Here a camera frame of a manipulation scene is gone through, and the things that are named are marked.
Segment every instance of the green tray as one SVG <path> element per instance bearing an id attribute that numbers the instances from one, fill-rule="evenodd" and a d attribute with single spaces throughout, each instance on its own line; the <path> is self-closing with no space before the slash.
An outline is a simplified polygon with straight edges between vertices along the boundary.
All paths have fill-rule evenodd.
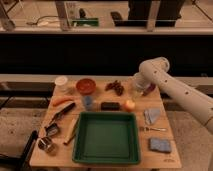
<path id="1" fill-rule="evenodd" d="M 85 24 L 93 27 L 99 26 L 98 18 L 79 18 L 71 21 L 72 26 L 74 23 L 76 23 L 76 26 L 84 26 Z"/>
<path id="2" fill-rule="evenodd" d="M 79 117 L 73 161 L 93 164 L 140 162 L 134 114 L 82 112 Z"/>

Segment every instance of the orange bowl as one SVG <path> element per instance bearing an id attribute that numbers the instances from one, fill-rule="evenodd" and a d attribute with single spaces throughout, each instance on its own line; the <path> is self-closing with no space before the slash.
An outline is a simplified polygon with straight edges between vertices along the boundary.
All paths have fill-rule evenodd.
<path id="1" fill-rule="evenodd" d="M 76 83 L 76 89 L 81 95 L 90 95 L 96 89 L 95 81 L 89 78 L 84 78 Z"/>

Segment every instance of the wooden table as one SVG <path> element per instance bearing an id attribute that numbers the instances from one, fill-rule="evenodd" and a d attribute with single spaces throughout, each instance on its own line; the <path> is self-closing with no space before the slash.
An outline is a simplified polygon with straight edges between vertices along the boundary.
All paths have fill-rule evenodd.
<path id="1" fill-rule="evenodd" d="M 54 90 L 53 96 L 51 98 L 48 110 L 44 117 L 41 129 L 39 131 L 39 137 L 45 136 L 44 126 L 48 125 L 53 115 L 70 104 L 70 102 L 65 102 L 57 107 L 52 106 L 52 101 L 63 95 L 72 95 L 77 104 L 76 108 L 70 111 L 62 120 L 58 121 L 58 125 L 61 128 L 61 134 L 56 135 L 52 140 L 57 144 L 57 153 L 55 155 L 48 155 L 44 151 L 38 148 L 38 141 L 35 144 L 33 153 L 30 159 L 30 165 L 35 167 L 86 167 L 86 168 L 146 168 L 146 169 L 158 169 L 158 168 L 180 168 L 181 162 L 176 148 L 174 136 L 163 106 L 162 99 L 158 88 L 156 88 L 152 93 L 143 97 L 135 96 L 134 91 L 131 88 L 131 78 L 126 81 L 122 81 L 122 85 L 125 87 L 124 94 L 122 96 L 117 96 L 113 90 L 105 91 L 105 85 L 109 81 L 96 81 L 97 89 L 93 93 L 93 98 L 95 103 L 100 103 L 103 101 L 117 101 L 120 104 L 124 103 L 127 99 L 134 98 L 136 102 L 136 108 L 133 111 L 136 115 L 138 127 L 145 126 L 145 118 L 143 112 L 148 108 L 159 108 L 161 110 L 160 118 L 154 124 L 153 127 L 166 128 L 167 132 L 149 131 L 143 132 L 139 131 L 139 144 L 141 150 L 141 162 L 137 165 L 86 165 L 79 164 L 72 161 L 72 149 L 74 141 L 72 141 L 68 146 L 63 145 L 63 140 L 66 136 L 68 126 L 73 118 L 78 118 L 79 113 L 84 111 L 84 107 L 81 103 L 81 95 L 75 89 L 76 81 L 72 81 L 69 84 L 70 92 L 63 93 L 57 87 Z M 170 154 L 153 152 L 148 149 L 148 139 L 151 137 L 166 138 L 171 141 L 172 152 Z"/>

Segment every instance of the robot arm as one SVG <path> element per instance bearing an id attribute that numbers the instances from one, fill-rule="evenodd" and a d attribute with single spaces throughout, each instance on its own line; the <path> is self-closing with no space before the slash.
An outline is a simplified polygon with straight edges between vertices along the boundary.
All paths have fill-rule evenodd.
<path id="1" fill-rule="evenodd" d="M 142 62 L 140 86 L 146 89 L 151 83 L 156 84 L 213 134 L 213 99 L 171 77 L 168 70 L 169 62 L 163 57 Z"/>

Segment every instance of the cable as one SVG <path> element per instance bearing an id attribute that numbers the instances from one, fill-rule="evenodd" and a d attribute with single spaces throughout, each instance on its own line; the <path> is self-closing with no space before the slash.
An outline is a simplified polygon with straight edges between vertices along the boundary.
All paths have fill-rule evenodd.
<path id="1" fill-rule="evenodd" d="M 0 110 L 7 104 L 7 102 L 10 100 L 12 96 L 9 96 L 0 106 Z"/>
<path id="2" fill-rule="evenodd" d="M 3 158 L 10 158 L 9 156 L 5 155 L 5 154 L 1 154 L 0 153 L 0 157 L 3 157 Z"/>
<path id="3" fill-rule="evenodd" d="M 42 17 L 39 17 L 36 22 L 27 22 L 26 24 L 27 25 L 30 25 L 30 26 L 33 26 L 33 25 L 38 25 L 38 23 L 40 22 L 40 20 L 44 19 L 44 18 L 51 18 L 51 17 L 57 17 L 56 15 L 45 15 L 45 16 L 42 16 Z"/>
<path id="4" fill-rule="evenodd" d="M 196 2 L 196 0 L 192 1 L 192 4 L 195 5 L 211 22 L 213 22 L 213 18 L 211 18 Z"/>
<path id="5" fill-rule="evenodd" d="M 20 6 L 21 6 L 21 9 L 22 9 L 22 11 L 23 11 L 24 17 L 27 19 L 27 15 L 26 15 L 26 13 L 25 13 L 25 9 L 24 9 L 24 6 L 23 6 L 21 0 L 18 0 L 18 2 L 19 2 L 19 4 L 20 4 Z"/>
<path id="6" fill-rule="evenodd" d="M 15 3 L 7 10 L 7 13 L 9 13 L 17 4 L 18 1 L 15 1 Z"/>
<path id="7" fill-rule="evenodd" d="M 91 18 L 93 18 L 92 13 L 88 9 L 86 9 L 86 8 L 83 8 L 83 9 L 90 15 Z"/>

